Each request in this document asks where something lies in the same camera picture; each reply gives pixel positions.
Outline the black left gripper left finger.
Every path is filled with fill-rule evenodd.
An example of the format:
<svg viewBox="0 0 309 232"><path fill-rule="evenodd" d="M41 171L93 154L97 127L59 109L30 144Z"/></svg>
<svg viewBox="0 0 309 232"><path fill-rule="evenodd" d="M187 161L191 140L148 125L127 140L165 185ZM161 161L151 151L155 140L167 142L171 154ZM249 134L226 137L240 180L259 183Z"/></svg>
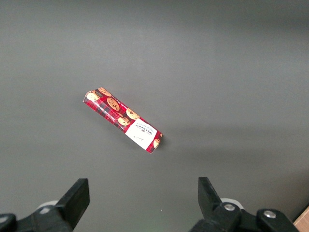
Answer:
<svg viewBox="0 0 309 232"><path fill-rule="evenodd" d="M0 215L2 232L72 232L90 203L87 178L78 179L58 201L42 204L18 220L13 213Z"/></svg>

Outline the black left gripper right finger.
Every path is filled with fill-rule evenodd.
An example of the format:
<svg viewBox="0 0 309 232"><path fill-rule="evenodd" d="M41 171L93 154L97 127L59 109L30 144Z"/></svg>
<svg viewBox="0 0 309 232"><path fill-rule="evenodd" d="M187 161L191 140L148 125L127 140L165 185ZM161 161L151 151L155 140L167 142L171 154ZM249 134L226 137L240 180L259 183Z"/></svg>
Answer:
<svg viewBox="0 0 309 232"><path fill-rule="evenodd" d="M192 232L297 232L281 211L262 208L256 215L235 203L223 202L207 177L198 179L198 204L203 215Z"/></svg>

